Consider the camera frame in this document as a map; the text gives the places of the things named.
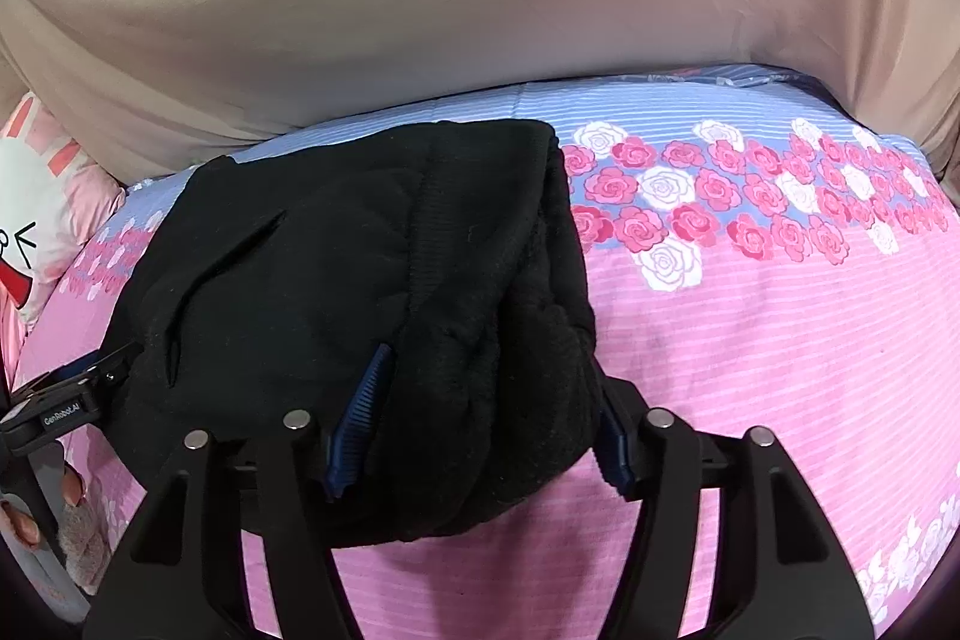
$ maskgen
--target cartoon pillow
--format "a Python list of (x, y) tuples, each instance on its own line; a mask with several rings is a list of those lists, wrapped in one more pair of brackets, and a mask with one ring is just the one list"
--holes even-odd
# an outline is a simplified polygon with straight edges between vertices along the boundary
[(0, 132), (0, 285), (27, 328), (123, 189), (28, 92)]

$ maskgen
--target pillowcase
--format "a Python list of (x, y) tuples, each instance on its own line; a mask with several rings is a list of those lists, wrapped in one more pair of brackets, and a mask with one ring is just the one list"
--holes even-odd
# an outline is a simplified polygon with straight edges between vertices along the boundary
[(20, 320), (6, 289), (0, 287), (0, 353), (2, 353), (8, 390), (13, 389), (16, 367), (20, 362), (20, 351), (26, 339), (27, 327)]
[(29, 330), (123, 190), (28, 92), (0, 132), (0, 286)]

